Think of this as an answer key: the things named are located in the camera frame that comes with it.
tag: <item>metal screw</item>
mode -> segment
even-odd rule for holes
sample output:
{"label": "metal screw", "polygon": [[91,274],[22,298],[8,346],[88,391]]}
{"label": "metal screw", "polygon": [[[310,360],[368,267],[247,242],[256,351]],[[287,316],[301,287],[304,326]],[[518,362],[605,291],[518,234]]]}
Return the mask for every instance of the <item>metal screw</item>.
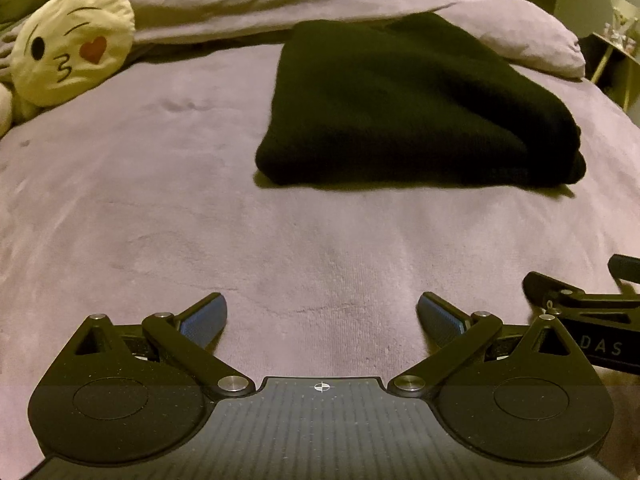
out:
{"label": "metal screw", "polygon": [[415,375],[401,375],[394,379],[394,385],[404,392],[418,392],[426,386],[424,379]]}
{"label": "metal screw", "polygon": [[248,385],[249,381],[238,375],[228,375],[218,381],[220,389],[226,392],[239,392],[240,390],[244,390]]}

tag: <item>black cloth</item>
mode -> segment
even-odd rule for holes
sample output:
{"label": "black cloth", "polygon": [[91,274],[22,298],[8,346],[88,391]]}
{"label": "black cloth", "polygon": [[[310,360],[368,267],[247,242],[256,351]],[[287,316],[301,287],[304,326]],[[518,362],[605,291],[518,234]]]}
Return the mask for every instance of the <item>black cloth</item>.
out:
{"label": "black cloth", "polygon": [[551,92],[432,12],[297,24],[258,169],[279,185],[574,184],[580,128]]}

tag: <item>yellow round pillow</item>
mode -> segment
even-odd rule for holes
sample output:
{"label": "yellow round pillow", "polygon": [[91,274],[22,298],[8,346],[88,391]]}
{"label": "yellow round pillow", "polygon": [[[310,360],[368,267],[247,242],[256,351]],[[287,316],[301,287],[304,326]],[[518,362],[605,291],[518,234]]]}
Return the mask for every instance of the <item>yellow round pillow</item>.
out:
{"label": "yellow round pillow", "polygon": [[10,70],[16,92],[41,107],[79,96],[122,67],[134,31],[129,0],[50,0],[15,41]]}

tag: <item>fleece blanket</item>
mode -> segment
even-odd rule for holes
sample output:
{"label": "fleece blanket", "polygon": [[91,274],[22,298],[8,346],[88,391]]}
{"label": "fleece blanket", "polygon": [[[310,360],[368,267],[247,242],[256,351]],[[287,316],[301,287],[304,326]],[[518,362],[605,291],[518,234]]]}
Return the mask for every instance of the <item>fleece blanket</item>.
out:
{"label": "fleece blanket", "polygon": [[[424,291],[526,324],[535,311],[520,283],[530,270],[616,293],[609,257],[640,254],[640,130],[590,82],[548,74],[560,65],[575,74],[584,60],[558,22],[519,0],[133,1],[147,24],[140,44],[234,38],[171,55],[155,47],[157,56],[0,141],[2,480],[42,459],[29,396],[94,312],[135,324],[216,290],[229,312],[215,355],[256,383],[386,383],[433,351],[415,313]],[[285,41],[277,31],[296,12],[366,21],[429,10],[503,57],[532,60],[537,70],[514,67],[571,112],[582,180],[524,190],[274,187],[261,177],[254,157],[270,124]],[[599,371],[616,407],[599,458],[635,478],[638,381]]]}
{"label": "fleece blanket", "polygon": [[555,187],[584,176],[579,147],[560,99],[468,32],[420,12],[385,27],[296,25],[255,161],[281,185]]}

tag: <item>triangular cutout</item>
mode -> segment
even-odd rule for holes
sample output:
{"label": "triangular cutout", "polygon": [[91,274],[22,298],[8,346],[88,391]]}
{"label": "triangular cutout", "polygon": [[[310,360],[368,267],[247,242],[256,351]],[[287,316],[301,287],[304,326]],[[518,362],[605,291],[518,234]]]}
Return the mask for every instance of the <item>triangular cutout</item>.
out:
{"label": "triangular cutout", "polygon": [[553,355],[569,355],[569,351],[558,337],[556,331],[551,327],[546,327],[540,333],[538,339],[538,352]]}
{"label": "triangular cutout", "polygon": [[584,317],[593,317],[595,319],[601,319],[604,321],[615,321],[616,323],[626,323],[630,324],[631,320],[627,314],[622,314],[621,312],[604,312],[599,314],[585,314],[582,313]]}
{"label": "triangular cutout", "polygon": [[76,355],[97,354],[110,349],[107,338],[99,328],[91,328],[86,337],[78,345]]}

